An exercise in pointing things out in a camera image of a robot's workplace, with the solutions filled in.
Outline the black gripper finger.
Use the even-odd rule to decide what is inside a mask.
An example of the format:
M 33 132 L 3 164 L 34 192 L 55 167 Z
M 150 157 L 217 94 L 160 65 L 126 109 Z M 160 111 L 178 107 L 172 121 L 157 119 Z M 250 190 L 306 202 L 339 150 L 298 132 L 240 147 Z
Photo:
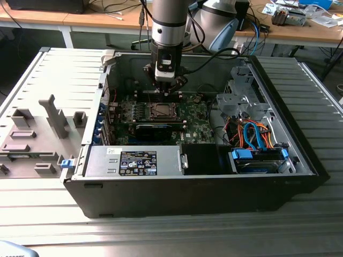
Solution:
M 152 86 L 159 92 L 164 93 L 163 82 L 157 81 L 155 78 L 155 72 L 150 64 L 147 64 L 143 67 L 144 73 L 148 76 Z
M 183 86 L 188 83 L 187 77 L 181 75 L 176 77 L 174 83 L 172 82 L 165 82 L 164 85 L 164 96 L 168 96 L 176 91 L 179 91 Z

